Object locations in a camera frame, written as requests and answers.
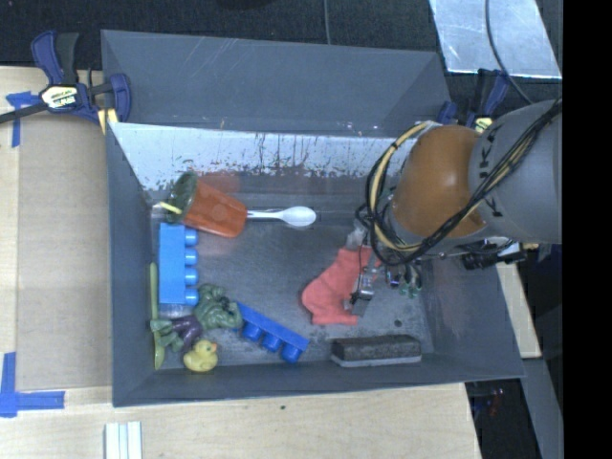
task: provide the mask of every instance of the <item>black mat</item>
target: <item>black mat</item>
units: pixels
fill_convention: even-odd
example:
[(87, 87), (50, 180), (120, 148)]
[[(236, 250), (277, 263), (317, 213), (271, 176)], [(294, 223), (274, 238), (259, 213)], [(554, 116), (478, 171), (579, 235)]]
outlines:
[[(562, 67), (563, 0), (536, 0)], [(338, 45), (439, 51), (427, 0), (327, 0)], [(101, 69), (101, 29), (326, 43), (323, 0), (0, 0), (0, 63), (32, 65), (30, 43), (49, 29), (79, 32), (78, 68)], [(556, 98), (559, 84), (519, 79), (534, 101)], [(451, 97), (471, 96), (474, 76), (448, 74)], [(497, 113), (523, 105), (511, 90)]]

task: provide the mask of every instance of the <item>yellow toy duck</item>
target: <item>yellow toy duck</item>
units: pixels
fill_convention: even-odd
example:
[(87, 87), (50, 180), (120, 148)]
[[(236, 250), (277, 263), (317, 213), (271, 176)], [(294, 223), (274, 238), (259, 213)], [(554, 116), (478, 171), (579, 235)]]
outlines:
[(187, 369), (194, 372), (207, 372), (219, 361), (216, 352), (216, 343), (205, 339), (198, 340), (193, 348), (183, 356), (183, 363)]

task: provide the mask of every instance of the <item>blue lego brick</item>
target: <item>blue lego brick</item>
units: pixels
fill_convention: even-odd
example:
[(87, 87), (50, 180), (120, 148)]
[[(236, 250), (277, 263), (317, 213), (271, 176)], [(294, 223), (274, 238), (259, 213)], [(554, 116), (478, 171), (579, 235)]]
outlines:
[(63, 409), (65, 391), (20, 393), (15, 391), (15, 353), (4, 355), (2, 387), (0, 387), (0, 417), (14, 418), (18, 411)]
[(158, 250), (160, 304), (195, 306), (199, 295), (194, 287), (198, 272), (198, 252), (191, 248), (198, 243), (198, 232), (183, 225), (160, 224)]
[(283, 325), (257, 313), (254, 309), (238, 303), (245, 324), (242, 336), (245, 339), (258, 342), (270, 352), (276, 352), (282, 346), (280, 357), (287, 362), (297, 362), (301, 353), (308, 347), (308, 339), (292, 332)]

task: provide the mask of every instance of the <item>gray bin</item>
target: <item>gray bin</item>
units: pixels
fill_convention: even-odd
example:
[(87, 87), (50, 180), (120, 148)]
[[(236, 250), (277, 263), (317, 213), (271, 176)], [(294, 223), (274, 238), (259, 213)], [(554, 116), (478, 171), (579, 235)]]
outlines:
[[(130, 122), (115, 124), (106, 138), (115, 406), (523, 375), (494, 268), (468, 272), (456, 260), (426, 263), (417, 297), (381, 284), (356, 327), (312, 325), (299, 302), (353, 226), (376, 147), (417, 120), (435, 120), (448, 99), (436, 54), (122, 32), (103, 32), (102, 49), (104, 73), (126, 73), (134, 93)], [(203, 153), (183, 164), (182, 149), (193, 149), (193, 138)], [(311, 163), (302, 162), (299, 172), (295, 167), (305, 160), (299, 148), (284, 162), (282, 155), (260, 164), (257, 155), (244, 164), (211, 159), (214, 147), (232, 141), (244, 148), (234, 155), (248, 156), (266, 138), (319, 149), (315, 158), (306, 155)], [(172, 148), (165, 146), (170, 139)], [(327, 163), (321, 144), (334, 151)], [(160, 216), (151, 207), (187, 167), (229, 171), (239, 179), (232, 195), (250, 208), (305, 204), (319, 214), (312, 229), (248, 222), (235, 239), (202, 233), (198, 245), (201, 282), (226, 287), (230, 298), (310, 339), (298, 363), (236, 332), (215, 330), (220, 363), (211, 373), (187, 371), (169, 350), (164, 367), (154, 369), (148, 264), (156, 259)], [(329, 361), (333, 338), (393, 333), (419, 338), (422, 361), (355, 369)]]

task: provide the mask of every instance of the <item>white spoon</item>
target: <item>white spoon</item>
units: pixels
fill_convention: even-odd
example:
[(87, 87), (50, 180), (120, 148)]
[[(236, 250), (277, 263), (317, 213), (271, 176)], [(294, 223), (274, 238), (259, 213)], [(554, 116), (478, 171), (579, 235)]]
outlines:
[(317, 220), (317, 213), (304, 206), (285, 210), (249, 210), (247, 219), (280, 219), (288, 225), (303, 228), (312, 225)]

